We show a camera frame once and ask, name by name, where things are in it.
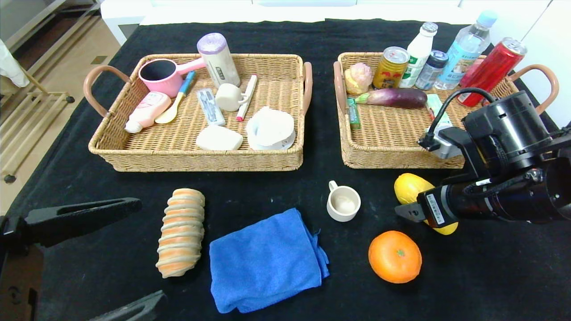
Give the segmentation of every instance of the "black tablecloth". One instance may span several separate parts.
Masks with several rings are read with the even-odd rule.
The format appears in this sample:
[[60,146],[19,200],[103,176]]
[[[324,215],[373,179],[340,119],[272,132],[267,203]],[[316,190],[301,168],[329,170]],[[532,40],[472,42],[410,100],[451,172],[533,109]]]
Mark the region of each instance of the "black tablecloth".
[[[163,289],[160,320],[557,320],[571,319],[571,224],[462,221],[451,236],[396,217],[393,183],[413,172],[437,184],[446,170],[353,170],[341,161],[332,64],[345,51],[406,47],[416,21],[224,23],[141,26],[111,65],[131,74],[153,53],[195,53],[204,34],[223,33],[233,53],[294,53],[313,63],[313,98],[305,120],[304,163],[293,172],[121,173],[87,150],[100,116],[82,101],[9,215],[39,207],[132,196],[143,210],[128,219],[45,250],[39,320],[84,320]],[[463,26],[439,23],[434,48],[446,50]],[[121,81],[107,74],[94,94],[110,106]],[[327,182],[355,188],[363,205],[348,223],[326,210]],[[207,198],[206,234],[198,265],[162,279],[155,263],[166,200],[179,187]],[[219,314],[210,294],[209,243],[297,207],[321,230],[331,276],[319,288],[242,315]],[[371,240],[387,230],[408,234],[423,254],[421,273],[396,285],[371,270]]]

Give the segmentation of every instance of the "gold can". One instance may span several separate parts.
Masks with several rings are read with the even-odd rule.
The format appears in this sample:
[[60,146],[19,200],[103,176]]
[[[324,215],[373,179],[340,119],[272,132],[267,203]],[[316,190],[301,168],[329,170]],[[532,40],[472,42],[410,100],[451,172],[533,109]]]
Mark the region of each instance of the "gold can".
[[373,77],[373,87],[376,89],[398,88],[410,57],[408,52],[401,47],[386,48]]

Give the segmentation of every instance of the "bottle cap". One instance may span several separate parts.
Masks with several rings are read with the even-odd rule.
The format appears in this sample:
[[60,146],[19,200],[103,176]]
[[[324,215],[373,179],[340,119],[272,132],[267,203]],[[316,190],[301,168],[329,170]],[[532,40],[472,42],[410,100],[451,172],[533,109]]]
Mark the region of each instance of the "bottle cap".
[[494,11],[485,10],[482,11],[476,22],[483,25],[484,27],[490,28],[497,19],[498,15]]
[[204,36],[196,44],[198,52],[206,55],[214,55],[226,48],[226,38],[220,33],[209,33]]
[[438,31],[438,25],[434,22],[425,22],[420,27],[420,34],[434,36]]
[[448,62],[448,54],[440,50],[432,50],[428,56],[427,65],[434,68],[444,68]]
[[136,121],[127,121],[125,124],[125,130],[131,134],[138,133],[141,129],[143,129],[143,126]]

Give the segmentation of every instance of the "white mug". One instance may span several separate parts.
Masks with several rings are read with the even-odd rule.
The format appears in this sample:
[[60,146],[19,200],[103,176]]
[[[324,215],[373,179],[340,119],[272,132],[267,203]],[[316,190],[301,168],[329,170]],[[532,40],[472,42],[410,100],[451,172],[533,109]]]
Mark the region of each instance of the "white mug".
[[349,186],[337,186],[334,180],[329,182],[327,212],[332,219],[339,222],[352,220],[361,207],[359,193]]
[[214,100],[220,109],[236,111],[248,100],[248,95],[242,94],[240,88],[231,83],[223,83],[218,87]]

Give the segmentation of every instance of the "mug handle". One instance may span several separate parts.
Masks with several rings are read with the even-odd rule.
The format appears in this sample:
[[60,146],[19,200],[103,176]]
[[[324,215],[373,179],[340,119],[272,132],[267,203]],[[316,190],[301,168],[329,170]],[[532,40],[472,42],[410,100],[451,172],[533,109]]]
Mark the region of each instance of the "mug handle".
[[101,73],[104,71],[110,71],[121,78],[124,82],[131,83],[129,77],[126,74],[119,71],[119,69],[109,65],[97,66],[93,68],[93,70],[91,70],[87,76],[85,76],[85,80],[83,81],[83,95],[89,104],[93,107],[93,109],[95,109],[99,115],[101,115],[101,117],[107,116],[108,111],[103,108],[103,106],[101,106],[95,97],[93,97],[93,94],[91,93],[91,87],[97,77],[99,77],[99,75],[101,75]]
[[187,62],[187,63],[184,63],[182,65],[177,65],[176,66],[176,73],[184,75],[185,73],[188,73],[189,71],[196,70],[198,68],[204,68],[204,67],[206,67],[206,62],[204,61],[204,58],[198,58],[198,59],[194,59],[191,62]]
[[332,192],[332,191],[333,191],[334,189],[336,189],[336,188],[337,188],[337,183],[335,183],[334,180],[330,180],[330,181],[329,181],[329,191]]
[[241,94],[242,95],[242,100],[238,101],[239,105],[242,105],[243,103],[247,102],[248,99],[250,98],[250,96],[246,95],[246,94]]

